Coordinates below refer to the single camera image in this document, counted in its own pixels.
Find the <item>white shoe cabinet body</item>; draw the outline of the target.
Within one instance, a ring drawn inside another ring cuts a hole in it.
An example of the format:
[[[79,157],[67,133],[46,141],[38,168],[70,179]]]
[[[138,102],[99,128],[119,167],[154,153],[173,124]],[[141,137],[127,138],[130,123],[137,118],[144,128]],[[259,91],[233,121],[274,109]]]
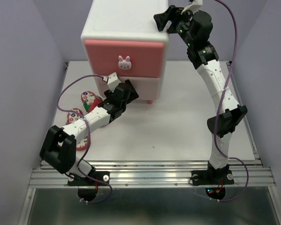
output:
[[[169,35],[157,29],[154,15],[168,8],[167,0],[94,0],[81,41],[112,40],[169,44]]]

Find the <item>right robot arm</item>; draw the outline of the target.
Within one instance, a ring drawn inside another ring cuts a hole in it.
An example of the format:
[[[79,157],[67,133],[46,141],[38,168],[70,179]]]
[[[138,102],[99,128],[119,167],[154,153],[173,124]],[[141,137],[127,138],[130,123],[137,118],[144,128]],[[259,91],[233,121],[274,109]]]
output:
[[[228,164],[229,143],[236,126],[247,114],[247,107],[234,98],[228,87],[229,80],[222,74],[217,51],[209,42],[212,18],[198,6],[182,8],[174,5],[153,18],[159,31],[178,34],[186,44],[188,59],[203,79],[216,110],[216,116],[207,120],[207,127],[213,135],[207,170],[192,172],[193,181],[207,179],[217,183],[228,180],[232,183]]]

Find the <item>red patterned slipper near arm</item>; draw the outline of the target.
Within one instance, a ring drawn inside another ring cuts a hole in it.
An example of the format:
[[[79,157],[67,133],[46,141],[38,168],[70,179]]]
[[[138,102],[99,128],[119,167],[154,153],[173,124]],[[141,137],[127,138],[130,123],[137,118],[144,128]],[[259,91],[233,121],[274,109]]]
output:
[[[77,121],[81,118],[80,115],[83,115],[83,112],[79,108],[72,108],[71,112],[67,113],[66,125],[74,124],[75,127],[78,128],[78,125],[81,125],[81,123],[77,123]],[[87,149],[87,146],[88,146],[88,137],[85,136],[85,138],[77,144],[76,150],[85,151]]]

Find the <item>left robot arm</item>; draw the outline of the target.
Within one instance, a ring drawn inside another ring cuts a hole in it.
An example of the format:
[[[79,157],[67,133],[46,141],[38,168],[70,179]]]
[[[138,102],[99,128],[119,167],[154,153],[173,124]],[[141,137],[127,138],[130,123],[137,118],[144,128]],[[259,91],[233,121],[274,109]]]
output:
[[[129,79],[119,82],[113,90],[108,86],[104,93],[106,99],[83,118],[63,127],[49,128],[39,153],[41,159],[59,173],[75,174],[85,185],[94,181],[94,167],[76,156],[76,146],[85,137],[90,140],[91,132],[120,117],[126,106],[139,97]]]

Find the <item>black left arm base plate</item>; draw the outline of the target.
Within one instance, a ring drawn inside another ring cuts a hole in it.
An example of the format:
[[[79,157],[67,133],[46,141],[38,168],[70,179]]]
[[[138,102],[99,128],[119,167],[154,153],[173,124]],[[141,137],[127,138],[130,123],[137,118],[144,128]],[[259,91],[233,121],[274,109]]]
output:
[[[110,176],[109,171],[94,171],[90,172],[89,176],[96,179],[103,181],[104,176],[107,175],[108,177]],[[72,179],[68,177],[67,185],[70,187],[99,187],[99,186],[104,186],[104,184],[99,183],[97,181],[90,180],[89,178],[86,177],[80,177],[75,174],[70,174]]]

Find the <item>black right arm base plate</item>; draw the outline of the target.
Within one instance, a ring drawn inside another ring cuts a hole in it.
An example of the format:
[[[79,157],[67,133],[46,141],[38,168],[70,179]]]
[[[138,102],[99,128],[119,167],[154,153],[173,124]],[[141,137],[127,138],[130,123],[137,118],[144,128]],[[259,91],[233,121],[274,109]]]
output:
[[[211,174],[207,170],[196,170],[191,171],[189,183],[193,186],[212,187],[218,186],[219,184],[233,185],[235,182],[231,171]]]

